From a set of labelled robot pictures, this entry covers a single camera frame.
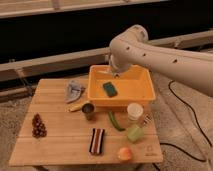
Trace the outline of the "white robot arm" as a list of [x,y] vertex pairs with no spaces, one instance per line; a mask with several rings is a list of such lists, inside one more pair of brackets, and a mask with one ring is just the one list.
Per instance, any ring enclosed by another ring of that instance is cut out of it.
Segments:
[[127,71],[132,64],[213,97],[213,54],[153,46],[141,25],[133,25],[109,44],[112,73]]

